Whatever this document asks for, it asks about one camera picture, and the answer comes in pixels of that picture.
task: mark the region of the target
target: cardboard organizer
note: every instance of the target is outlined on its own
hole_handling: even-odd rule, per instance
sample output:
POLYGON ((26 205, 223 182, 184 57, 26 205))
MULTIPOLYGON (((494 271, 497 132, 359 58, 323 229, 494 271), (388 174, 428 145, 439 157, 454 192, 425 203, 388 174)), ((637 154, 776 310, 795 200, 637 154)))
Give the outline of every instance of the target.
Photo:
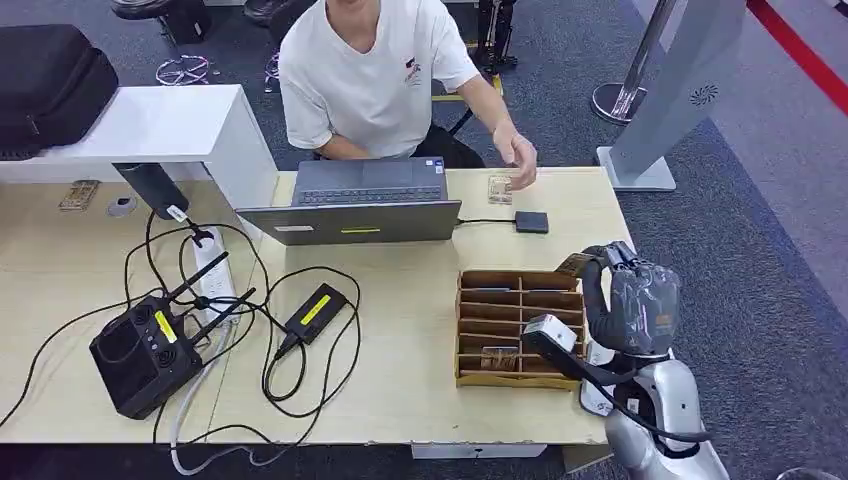
POLYGON ((462 272, 457 289, 456 384, 579 387, 521 341, 528 321, 549 313, 577 333, 575 352, 586 358, 586 321, 577 279, 561 272, 462 272), (483 347, 517 347, 510 371, 484 369, 483 347))

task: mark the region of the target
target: desk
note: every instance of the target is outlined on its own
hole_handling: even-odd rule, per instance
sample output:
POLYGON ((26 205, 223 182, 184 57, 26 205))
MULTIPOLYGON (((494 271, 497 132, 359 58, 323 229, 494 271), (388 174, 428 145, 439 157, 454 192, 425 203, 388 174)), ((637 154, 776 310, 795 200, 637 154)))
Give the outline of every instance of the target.
MULTIPOLYGON (((452 456, 456 448, 467 448, 467 456, 473 457, 479 455, 480 446, 492 447, 497 455, 495 447, 502 444, 554 444, 565 446, 569 466, 608 454, 602 420, 583 412, 575 393, 455 386, 453 302, 460 270, 552 270, 569 253, 587 245, 630 240, 603 170, 543 168, 534 186, 515 194, 513 206, 490 205, 485 193, 488 177, 502 172, 448 171, 451 196, 463 200, 462 218, 511 218, 516 209, 546 211, 548 235, 519 235, 510 225, 479 224, 458 228, 450 242, 435 243, 289 248, 262 238, 260 254, 272 278, 305 266, 328 265, 354 275, 362 286, 359 364, 348 385, 322 412, 308 443, 412 444, 418 457, 452 456)), ((288 204, 294 179, 293 172, 279 174, 275 204, 288 204)), ((237 225, 214 184, 180 186, 192 202, 192 218, 237 225)), ((143 238, 149 213, 143 206, 122 219, 103 215, 106 203, 127 194, 128 185, 103 184, 85 213, 57 211, 66 191, 66 185, 0 185, 3 413, 18 398, 28 362, 47 335, 80 313, 123 298, 123 258, 143 238)), ((157 221, 154 234, 173 224, 157 221)), ((179 241, 176 235, 153 249, 169 285, 179 283, 175 267, 179 241)), ((261 286, 246 242, 226 232, 224 242, 231 252, 236 291, 261 286)), ((191 258, 186 265, 195 270, 191 258)), ((275 291, 275 315, 287 318, 322 281, 353 298, 353 286, 346 280, 310 273, 275 291)), ((143 254, 130 265, 130 282, 133 294, 155 286, 143 254)), ((0 441, 150 441, 153 418, 139 422, 114 412, 87 351, 90 339, 118 311, 83 320, 51 343, 38 363, 26 401, 0 429, 0 441)), ((316 403, 327 351, 344 323, 340 320, 309 347, 310 368, 302 392, 287 404, 290 409, 302 411, 316 403)), ((198 392, 182 429, 183 439, 224 424, 244 423, 288 442, 306 428, 307 421, 283 417, 262 396, 259 376, 269 328, 257 318, 254 329, 198 392)), ((346 334, 340 342, 331 382, 337 382, 347 368, 354 338, 346 334)), ((297 360, 289 358, 277 369, 273 383, 277 393, 292 384, 297 360)), ((163 425, 171 423, 185 391, 169 401, 163 425)), ((256 438, 227 430, 210 441, 256 438)))
MULTIPOLYGON (((454 299, 460 270, 553 270, 568 254, 588 245, 630 241, 602 169, 543 168, 534 186, 514 194, 514 205, 490 205, 488 177, 503 172, 448 171, 450 196, 463 201, 461 218, 512 218, 515 210, 546 211, 548 235, 516 234, 511 225, 477 224, 457 228, 449 242, 285 247, 263 239, 260 255, 272 280, 284 272, 327 265, 353 275, 362 286, 359 364, 339 396, 325 407, 308 443, 606 443, 602 420, 581 410, 575 393, 455 386, 454 299)), ((295 175, 280 173, 275 205, 289 204, 295 175)), ((322 281, 355 298, 347 280, 310 272, 275 291, 273 313, 284 321, 322 281)), ((261 284, 256 275, 251 283, 261 284)), ((303 411, 317 403, 326 355, 343 323, 341 317, 331 323, 309 347, 310 369, 301 393, 286 403, 289 409, 303 411)), ((244 423, 274 440, 294 441, 308 420, 280 415, 262 396, 259 377, 269 327, 257 322, 254 328, 229 358, 212 427, 244 423)), ((349 332, 339 343, 331 386, 352 359, 354 339, 349 332)), ((277 368, 277 394, 290 388, 297 373, 299 355, 290 355, 277 368)), ((256 438, 228 430, 211 441, 256 438)))
MULTIPOLYGON (((185 182, 189 213, 197 221, 238 225, 235 214, 212 182, 185 182)), ((121 301, 124 256, 144 239, 150 210, 139 208, 124 218, 105 214, 109 201, 131 193, 127 184, 103 184, 85 212, 60 212, 57 205, 68 185, 0 185, 0 412, 17 401, 30 361, 41 343, 59 326, 100 306, 121 301)), ((157 220, 154 235, 175 228, 157 220)), ((169 286, 180 283, 176 254, 181 237, 154 243, 154 259, 169 286)), ((231 252, 235 288, 244 291, 254 259, 247 242, 225 233, 231 252)), ((191 249, 186 269, 196 271, 191 249)), ((144 252, 130 264, 130 293, 156 286, 144 252)), ((153 417, 147 421, 115 413, 97 373, 88 344, 103 325, 121 312, 115 308, 69 327, 42 354, 26 400, 0 429, 0 442, 16 443, 147 443, 153 417)), ((215 369, 198 392, 183 430, 206 431, 223 368, 215 369)), ((173 416, 185 389, 169 402, 173 416)))

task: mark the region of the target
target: laptop lid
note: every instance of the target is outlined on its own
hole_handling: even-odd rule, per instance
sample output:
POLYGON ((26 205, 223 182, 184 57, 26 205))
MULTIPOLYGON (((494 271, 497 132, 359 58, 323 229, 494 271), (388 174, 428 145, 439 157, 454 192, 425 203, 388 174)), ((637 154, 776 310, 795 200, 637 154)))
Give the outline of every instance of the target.
POLYGON ((320 205, 237 209, 285 245, 448 240, 462 202, 320 205))

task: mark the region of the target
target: black cable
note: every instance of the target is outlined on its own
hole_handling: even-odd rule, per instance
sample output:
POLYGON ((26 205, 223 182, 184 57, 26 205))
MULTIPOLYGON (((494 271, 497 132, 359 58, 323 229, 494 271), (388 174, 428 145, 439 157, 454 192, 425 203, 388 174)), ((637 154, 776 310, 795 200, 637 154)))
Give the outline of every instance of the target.
MULTIPOLYGON (((143 295, 139 295, 137 297, 131 298, 130 302, 134 302, 136 300, 142 299, 142 298, 150 295, 151 293, 153 293, 157 290, 160 290, 160 288, 154 288, 154 289, 148 291, 147 293, 145 293, 143 295)), ((0 427, 3 427, 3 425, 6 424, 6 422, 9 420, 9 418, 15 413, 15 411, 17 411, 18 407, 21 406, 21 404, 24 401, 24 398, 26 398, 26 394, 27 394, 27 391, 29 390, 30 383, 32 383, 33 373, 35 372, 35 364, 38 361, 38 357, 44 351, 45 347, 47 347, 47 344, 50 343, 50 341, 52 341, 54 338, 56 338, 57 335, 62 333, 62 331, 64 331, 66 328, 68 328, 71 325, 79 322, 80 320, 83 320, 84 318, 90 317, 91 315, 94 315, 94 314, 97 314, 97 313, 105 312, 107 310, 111 310, 113 308, 120 307, 124 303, 125 302, 122 300, 118 303, 106 305, 105 307, 100 307, 100 308, 97 308, 97 309, 92 310, 90 312, 84 313, 84 314, 66 322, 64 325, 59 327, 55 332, 50 334, 50 336, 47 337, 47 340, 45 340, 44 343, 42 343, 41 346, 38 347, 38 350, 35 352, 35 356, 32 358, 32 363, 30 363, 30 366, 29 366, 29 373, 27 373, 27 379, 26 379, 26 382, 24 383, 24 388, 23 388, 23 392, 21 392, 21 397, 18 399, 18 401, 15 403, 15 405, 12 407, 12 409, 9 410, 9 413, 7 413, 5 417, 3 417, 3 420, 0 420, 0 427)))
POLYGON ((467 223, 515 223, 515 220, 507 220, 505 218, 474 218, 471 220, 457 219, 456 226, 465 225, 467 223))
MULTIPOLYGON (((199 229, 199 228, 209 228, 209 227, 218 227, 218 228, 225 228, 225 229, 232 230, 232 231, 238 233, 239 235, 241 235, 248 242, 248 245, 250 245, 251 252, 253 253, 257 263, 259 263, 259 266, 262 270, 263 280, 264 280, 265 288, 266 288, 266 296, 262 300, 261 303, 256 304, 256 303, 252 303, 252 302, 248 302, 248 301, 240 301, 238 298, 235 298, 235 297, 216 297, 216 298, 209 299, 209 298, 205 298, 205 297, 198 295, 197 292, 195 292, 193 289, 188 290, 192 294, 192 296, 194 296, 193 302, 176 302, 176 303, 181 303, 181 304, 190 304, 190 305, 193 305, 193 307, 197 308, 197 309, 212 308, 213 304, 224 304, 224 305, 229 304, 229 305, 231 305, 235 302, 239 302, 242 305, 244 305, 246 308, 243 309, 243 310, 240 310, 238 312, 234 312, 234 315, 235 314, 242 314, 243 315, 245 313, 251 313, 250 323, 248 324, 245 331, 241 334, 241 336, 238 339, 236 339, 236 341, 233 342, 232 345, 230 345, 229 347, 227 347, 223 351, 221 351, 221 353, 219 353, 219 354, 213 356, 212 358, 210 358, 209 360, 207 360, 205 362, 205 365, 210 364, 211 362, 215 361, 217 358, 228 353, 229 351, 231 351, 233 348, 235 348, 238 344, 240 344, 244 340, 244 338, 247 336, 247 334, 250 332, 250 330, 253 326, 253 323, 254 323, 255 318, 256 318, 256 314, 255 314, 256 311, 259 311, 260 313, 262 313, 268 319, 269 325, 272 327, 272 330, 269 333, 269 341, 271 342, 271 345, 273 344, 273 327, 274 326, 279 328, 283 333, 288 333, 285 326, 282 325, 279 321, 277 321, 274 318, 274 316, 271 315, 271 313, 268 311, 268 305, 270 303, 273 291, 284 280, 291 278, 295 275, 311 271, 311 270, 326 270, 326 271, 336 273, 336 274, 343 276, 345 278, 348 278, 354 283, 354 285, 356 287, 356 302, 352 303, 352 302, 350 302, 350 300, 345 298, 347 305, 350 305, 353 308, 353 313, 352 313, 351 317, 348 319, 347 323, 345 323, 344 327, 342 327, 342 329, 339 331, 338 335, 336 336, 336 338, 335 338, 335 340, 334 340, 334 342, 333 342, 333 344, 330 348, 330 352, 329 352, 328 357, 327 357, 327 367, 326 367, 326 370, 325 370, 325 373, 324 373, 324 381, 323 381, 322 390, 321 390, 321 400, 319 401, 318 405, 315 408, 311 409, 309 412, 301 414, 301 413, 288 412, 288 411, 286 411, 285 409, 283 409, 282 407, 280 407, 279 405, 276 404, 277 400, 275 400, 275 399, 280 398, 280 397, 274 396, 273 394, 270 393, 270 378, 272 376, 271 373, 270 373, 270 370, 271 370, 271 367, 273 365, 269 365, 269 362, 268 362, 268 360, 270 358, 270 350, 268 352, 266 352, 267 355, 266 355, 265 363, 263 364, 263 374, 262 374, 263 379, 265 379, 265 378, 268 379, 267 382, 265 382, 263 380, 263 393, 265 393, 264 391, 266 390, 264 388, 264 386, 267 384, 267 386, 269 387, 267 389, 267 392, 268 392, 269 395, 266 396, 266 399, 268 399, 269 402, 277 410, 279 410, 280 412, 282 412, 282 413, 284 413, 284 414, 286 414, 290 417, 304 418, 304 417, 307 417, 307 416, 310 416, 310 415, 314 415, 313 418, 312 418, 312 421, 310 422, 309 427, 306 429, 306 431, 301 435, 301 437, 295 443, 292 443, 292 444, 276 443, 276 442, 271 441, 267 436, 265 436, 259 430, 256 430, 253 427, 250 427, 248 425, 242 425, 242 424, 233 424, 233 425, 225 425, 225 426, 222 426, 222 427, 215 428, 215 429, 210 430, 210 431, 208 431, 208 432, 206 432, 206 433, 204 433, 204 434, 202 434, 202 435, 200 435, 200 436, 198 436, 198 437, 196 437, 192 440, 189 440, 187 442, 181 442, 179 445, 176 445, 175 447, 170 448, 172 450, 184 448, 184 447, 192 445, 192 444, 194 444, 194 443, 196 443, 196 442, 198 442, 198 441, 200 441, 204 438, 207 438, 210 435, 213 435, 214 433, 217 433, 217 432, 220 432, 220 431, 223 431, 223 430, 228 430, 228 429, 241 428, 241 429, 245 429, 245 430, 248 430, 248 431, 254 433, 255 435, 257 435, 259 438, 261 438, 263 441, 265 441, 269 445, 284 447, 282 450, 276 452, 275 456, 272 457, 273 459, 276 459, 280 455, 287 452, 290 448, 293 448, 293 447, 301 444, 306 439, 306 437, 314 429, 315 424, 318 421, 318 417, 320 416, 321 409, 324 407, 324 405, 327 404, 327 402, 329 402, 341 390, 341 387, 344 386, 344 384, 348 381, 348 379, 353 374, 353 370, 355 369, 356 364, 357 364, 358 359, 359 359, 359 352, 360 352, 360 348, 361 348, 361 344, 362 344, 362 329, 361 329, 361 324, 360 324, 360 320, 359 320, 359 304, 360 304, 362 295, 361 295, 361 288, 359 286, 359 283, 352 276, 350 276, 350 275, 348 275, 344 272, 341 272, 339 270, 336 270, 332 267, 316 266, 316 267, 304 268, 304 269, 286 274, 283 277, 277 279, 274 282, 274 284, 271 285, 270 284, 270 278, 269 278, 269 275, 268 275, 268 269, 265 266, 265 263, 262 261, 262 258, 259 256, 259 253, 257 252, 256 247, 253 244, 253 241, 250 239, 250 237, 246 233, 244 233, 240 229, 237 229, 237 228, 235 228, 231 225, 220 224, 220 223, 209 223, 209 224, 199 224, 198 225, 198 224, 193 224, 189 220, 189 226, 187 226, 187 227, 180 227, 180 228, 168 230, 168 231, 163 232, 159 235, 151 237, 150 236, 150 230, 152 228, 153 218, 154 217, 152 215, 151 215, 151 217, 148 218, 148 224, 147 224, 146 229, 145 229, 144 243, 142 245, 139 245, 136 248, 132 249, 127 254, 127 258, 125 260, 125 272, 124 272, 125 293, 127 294, 127 296, 129 296, 129 286, 128 286, 128 281, 127 281, 126 269, 128 268, 128 265, 129 265, 130 256, 133 253, 135 253, 136 251, 138 251, 140 248, 145 248, 145 251, 148 255, 148 265, 150 266, 150 268, 153 271, 154 275, 156 276, 157 280, 160 280, 160 283, 163 285, 163 289, 167 289, 167 287, 165 286, 165 282, 162 279, 161 274, 159 273, 158 269, 156 268, 155 263, 152 261, 152 254, 150 253, 150 244, 153 241, 155 241, 159 238, 162 238, 164 236, 167 236, 167 235, 170 235, 170 234, 173 234, 173 233, 177 233, 177 232, 180 232, 180 231, 193 230, 193 231, 196 232, 197 229, 199 229), (333 355, 335 354, 336 347, 337 347, 339 341, 341 340, 341 336, 347 331, 347 329, 350 327, 350 324, 353 323, 354 320, 356 321, 357 343, 356 343, 356 349, 355 349, 355 352, 354 352, 353 361, 351 362, 351 366, 348 369, 345 376, 342 378, 342 380, 339 382, 339 384, 336 385, 336 387, 332 390, 332 392, 330 392, 330 394, 328 395, 327 390, 328 390, 329 375, 330 375, 330 368, 331 368, 331 365, 332 365, 333 355)), ((187 237, 186 239, 183 239, 183 242, 180 244, 180 255, 179 255, 178 262, 179 262, 180 275, 182 277, 183 282, 185 282, 185 280, 186 280, 185 268, 184 268, 184 265, 183 265, 183 253, 184 253, 184 250, 185 250, 185 245, 187 245, 188 240, 190 240, 190 239, 191 239, 191 237, 187 237)), ((301 348, 301 355, 302 355, 303 364, 301 366, 301 373, 300 373, 299 379, 298 379, 295 387, 292 389, 290 394, 283 396, 285 398, 290 398, 292 395, 294 395, 299 390, 300 385, 303 382, 303 376, 305 375, 306 349, 305 349, 305 346, 303 346, 301 342, 297 342, 295 345, 299 345, 300 348, 301 348)), ((159 421, 161 420, 161 416, 162 416, 163 411, 164 411, 164 405, 162 407, 160 407, 160 410, 157 414, 156 422, 154 423, 154 439, 156 438, 156 430, 158 429, 159 421)))
POLYGON ((627 408, 624 404, 616 400, 615 397, 610 395, 610 393, 607 392, 607 390, 600 383, 595 383, 592 380, 589 380, 589 383, 594 385, 598 389, 598 391, 601 392, 601 395, 603 395, 608 402, 610 402, 615 408, 617 408, 621 413, 623 413, 625 417, 629 418, 630 420, 633 420, 634 422, 636 422, 637 425, 653 434, 656 434, 663 438, 668 438, 669 440, 676 440, 678 442, 683 443, 701 443, 706 442, 712 438, 712 435, 709 432, 672 433, 657 428, 657 426, 651 425, 639 415, 631 412, 629 408, 627 408))
MULTIPOLYGON (((343 276, 343 277, 345 277, 345 278, 350 279, 350 280, 354 283, 354 286, 356 287, 356 302, 355 302, 355 303, 352 303, 352 302, 350 302, 349 300, 345 299, 345 300, 347 301, 347 304, 348 304, 348 305, 350 305, 350 306, 353 308, 353 314, 351 315, 350 319, 348 319, 348 321, 347 321, 347 323, 345 324, 345 326, 344 326, 344 327, 342 327, 342 329, 339 331, 339 333, 337 334, 337 336, 336 336, 335 340, 333 341, 332 346, 330 347, 330 352, 329 352, 329 354, 328 354, 328 356, 327 356, 327 367, 326 367, 325 372, 324 372, 324 379, 323 379, 322 387, 321 387, 321 400, 318 402, 318 404, 315 406, 315 408, 313 408, 313 409, 311 409, 309 412, 306 412, 306 413, 303 413, 303 414, 299 414, 299 413, 291 413, 291 412, 286 411, 285 409, 283 409, 283 408, 282 408, 282 407, 280 407, 279 405, 277 405, 276 401, 274 401, 274 400, 273 400, 273 398, 275 398, 275 396, 270 395, 270 396, 271 396, 271 398, 268 398, 269 396, 268 396, 268 395, 266 395, 266 399, 268 399, 268 401, 271 403, 271 405, 273 405, 273 406, 274 406, 274 407, 275 407, 278 411, 280 411, 281 413, 283 413, 283 414, 285 414, 285 415, 287 415, 287 416, 289 416, 289 417, 293 417, 293 418, 304 418, 304 417, 307 417, 307 416, 313 415, 313 416, 312 416, 312 421, 310 422, 309 427, 306 429, 306 431, 304 431, 304 432, 303 432, 303 434, 301 434, 301 436, 300 436, 300 437, 297 439, 297 441, 295 441, 294 443, 288 443, 288 444, 285 444, 285 443, 277 443, 277 442, 272 441, 272 440, 271 440, 271 439, 269 439, 267 436, 265 436, 262 432, 260 432, 259 430, 255 429, 255 428, 253 428, 253 427, 251 427, 251 426, 249 426, 249 425, 243 425, 243 424, 231 424, 231 425, 224 425, 224 426, 221 426, 221 427, 217 427, 217 428, 212 429, 212 430, 210 430, 210 431, 208 431, 208 432, 206 432, 206 433, 204 433, 204 434, 202 434, 202 435, 199 435, 199 436, 197 436, 197 437, 195 437, 195 438, 193 438, 193 439, 191 439, 191 440, 188 440, 188 441, 186 441, 186 442, 181 442, 179 445, 176 445, 175 447, 172 447, 172 449, 176 450, 176 449, 181 449, 181 448, 187 447, 187 446, 192 445, 192 444, 194 444, 194 443, 197 443, 197 442, 199 442, 200 440, 203 440, 203 439, 205 439, 205 438, 207 438, 207 437, 209 437, 209 436, 211 436, 211 435, 213 435, 213 434, 215 434, 215 433, 218 433, 218 432, 221 432, 221 431, 224 431, 224 430, 231 430, 231 429, 243 429, 243 430, 247 430, 247 431, 249 431, 249 432, 253 433, 254 435, 256 435, 257 437, 259 437, 260 439, 262 439, 262 440, 263 440, 266 444, 268 444, 268 445, 271 445, 271 446, 277 446, 277 447, 282 447, 282 449, 281 449, 281 450, 277 451, 277 452, 274 454, 274 456, 272 456, 272 457, 271 457, 271 459, 275 459, 275 458, 277 458, 277 457, 279 457, 279 456, 281 456, 281 455, 285 454, 286 452, 288 452, 288 450, 289 450, 289 449, 294 448, 294 447, 296 447, 296 446, 300 445, 301 443, 303 443, 303 441, 304 441, 304 440, 305 440, 305 439, 309 436, 309 434, 310 434, 310 433, 312 432, 312 430, 315 428, 315 424, 318 422, 318 418, 320 417, 321 410, 322 410, 322 409, 324 408, 324 406, 325 406, 325 405, 326 405, 326 404, 327 404, 327 403, 328 403, 328 402, 329 402, 329 401, 333 398, 333 396, 335 396, 335 395, 339 392, 339 390, 341 389, 341 387, 342 387, 342 386, 343 386, 343 385, 347 382, 347 380, 351 377, 351 375, 352 375, 352 373, 353 373, 353 370, 355 369, 356 364, 357 364, 357 362, 358 362, 358 359, 359 359, 359 352, 360 352, 360 348, 361 348, 361 345, 362 345, 362 328, 361 328, 360 318, 359 318, 359 304, 360 304, 360 301, 361 301, 361 298, 362 298, 362 294, 361 294, 361 288, 360 288, 360 286, 359 286, 359 283, 358 283, 358 282, 356 281, 356 279, 354 279, 352 276, 350 276, 350 275, 348 275, 348 274, 346 274, 346 273, 344 273, 344 272, 341 272, 341 271, 339 271, 339 270, 336 270, 336 269, 334 269, 334 268, 332 268, 332 267, 326 267, 326 266, 308 267, 308 268, 304 268, 304 269, 301 269, 301 270, 297 270, 297 271, 295 271, 295 272, 291 272, 291 273, 289 273, 289 274, 287 274, 287 275, 284 275, 283 277, 279 278, 279 279, 278 279, 277 281, 275 281, 275 282, 274 282, 274 284, 270 287, 270 289, 269 289, 269 296, 270 296, 270 293, 272 293, 272 292, 274 291, 274 289, 275 289, 275 288, 277 288, 277 286, 279 286, 279 285, 280 285, 280 284, 281 284, 284 280, 286 280, 286 279, 288 279, 288 278, 291 278, 291 277, 293 277, 293 276, 295 276, 295 275, 299 275, 299 274, 301 274, 301 273, 308 272, 308 271, 312 271, 312 270, 326 270, 326 271, 330 271, 330 272, 336 273, 336 274, 338 274, 338 275, 340 275, 340 276, 343 276), (328 395, 328 394, 327 394, 327 390, 328 390, 329 377, 330 377, 330 368, 331 368, 331 366, 332 366, 332 360, 333 360, 333 356, 334 356, 334 354, 335 354, 336 347, 338 346, 338 343, 339 343, 339 341, 341 340, 342 335, 345 333, 345 331, 348 329, 348 327, 350 326, 350 324, 351 324, 354 320, 355 320, 355 322, 356 322, 357 341, 356 341, 356 349, 355 349, 355 351, 354 351, 354 358, 353 358, 353 361, 351 362, 351 366, 350 366, 350 368, 348 369, 348 372, 345 374, 344 378, 342 378, 342 380, 339 382, 339 384, 338 384, 338 385, 337 385, 337 386, 333 389, 333 391, 332 391, 332 392, 328 395)), ((259 311, 259 313, 261 313, 261 314, 265 315, 265 317, 266 317, 266 318, 268 319, 268 321, 269 321, 269 325, 270 325, 270 326, 272 326, 272 327, 273 327, 273 326, 277 326, 278 328, 280 328, 280 329, 281 329, 281 331, 282 331, 283 333, 287 333, 287 331, 286 331, 285 327, 284 327, 283 325, 281 325, 281 324, 280 324, 280 323, 279 323, 276 319, 274 319, 273 315, 271 315, 271 314, 270 314, 270 312, 268 312, 268 311, 267 311, 267 309, 266 309, 265 307, 259 308, 259 309, 258 309, 258 311, 259 311)), ((268 348, 268 351, 266 352, 266 357, 265 357, 265 368, 263 368, 263 373, 262 373, 262 378, 263 378, 263 393, 265 393, 265 391, 266 391, 266 390, 268 390, 268 392, 267 392, 267 393, 269 393, 269 394, 270 394, 270 391, 269 391, 269 389, 266 389, 266 388, 265 388, 265 385, 264 385, 264 384, 265 384, 266 382, 264 381, 264 379, 265 379, 265 378, 269 378, 269 379, 270 379, 270 375, 266 375, 266 372, 267 372, 267 371, 270 369, 270 367, 271 367, 270 365, 268 365, 268 360, 270 359, 270 355, 271 355, 270 350, 271 350, 271 347, 273 346, 273 336, 272 336, 272 335, 273 335, 273 330, 272 330, 271 334, 269 335, 269 348, 268 348)), ((289 393, 287 393, 286 395, 283 395, 283 396, 282 396, 282 397, 285 397, 285 398, 290 398, 291 396, 293 396, 293 395, 297 392, 297 390, 298 390, 298 388, 299 388, 300 384, 301 384, 301 383, 302 383, 302 381, 303 381, 303 375, 304 375, 305 368, 306 368, 306 367, 305 367, 305 366, 306 366, 306 348, 305 348, 305 346, 303 345, 303 343, 302 343, 302 342, 297 342, 297 343, 296 343, 296 345, 300 346, 300 348, 301 348, 301 356, 302 356, 303 363, 302 363, 302 365, 301 365, 301 372, 300 372, 300 374, 299 374, 299 376, 298 376, 298 381, 297 381, 297 383, 296 383, 296 388, 293 388, 293 389, 292 389, 292 391, 290 391, 290 392, 289 392, 289 393)), ((257 463, 265 463, 265 462, 267 462, 267 461, 268 461, 268 460, 261 461, 261 462, 257 462, 257 463)))
POLYGON ((153 275, 156 276, 159 286, 162 287, 164 294, 167 296, 170 292, 168 287, 165 285, 165 280, 162 278, 162 275, 159 274, 159 270, 156 269, 156 265, 153 263, 153 254, 150 252, 150 230, 153 228, 153 219, 155 217, 156 210, 150 210, 150 216, 147 217, 147 225, 144 227, 144 253, 147 254, 147 263, 150 265, 150 270, 153 272, 153 275))
POLYGON ((156 446, 156 433, 159 431, 159 422, 162 420, 162 412, 165 411, 165 405, 168 404, 168 400, 165 399, 162 402, 162 405, 159 406, 159 411, 156 413, 156 421, 153 422, 153 446, 156 446))

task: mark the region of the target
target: gray laptop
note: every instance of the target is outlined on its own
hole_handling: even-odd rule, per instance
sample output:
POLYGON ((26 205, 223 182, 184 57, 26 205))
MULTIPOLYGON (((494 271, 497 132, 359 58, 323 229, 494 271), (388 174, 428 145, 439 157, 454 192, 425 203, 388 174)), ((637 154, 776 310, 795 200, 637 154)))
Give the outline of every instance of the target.
POLYGON ((448 240, 460 201, 441 158, 301 162, 291 207, 236 213, 286 245, 448 240))

